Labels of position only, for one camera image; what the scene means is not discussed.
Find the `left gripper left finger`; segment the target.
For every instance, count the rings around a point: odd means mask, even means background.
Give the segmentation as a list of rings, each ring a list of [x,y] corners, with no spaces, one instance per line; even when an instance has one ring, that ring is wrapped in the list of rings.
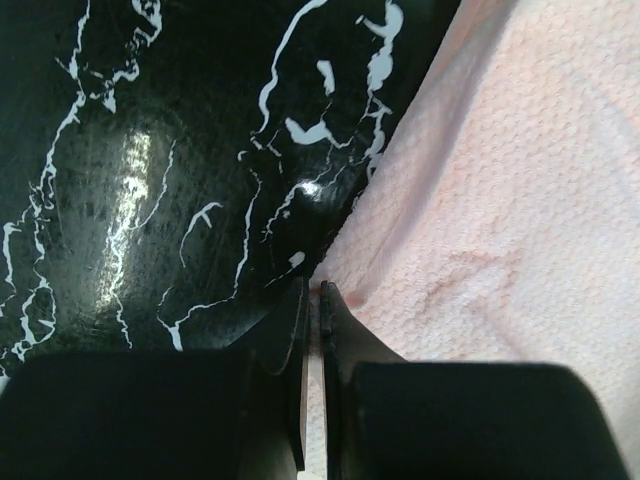
[[[5,479],[293,479],[305,467],[309,286],[231,345],[59,353],[1,394]]]

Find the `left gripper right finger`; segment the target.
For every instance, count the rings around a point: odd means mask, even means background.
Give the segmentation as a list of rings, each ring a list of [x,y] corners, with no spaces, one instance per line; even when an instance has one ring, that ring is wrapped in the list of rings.
[[[331,479],[625,479],[599,403],[569,368],[410,362],[320,294]]]

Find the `pale pink towel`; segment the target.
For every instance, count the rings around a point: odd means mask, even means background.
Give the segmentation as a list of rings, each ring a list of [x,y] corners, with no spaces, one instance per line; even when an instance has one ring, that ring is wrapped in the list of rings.
[[[639,5],[464,1],[311,284],[411,360],[577,371],[639,475]]]

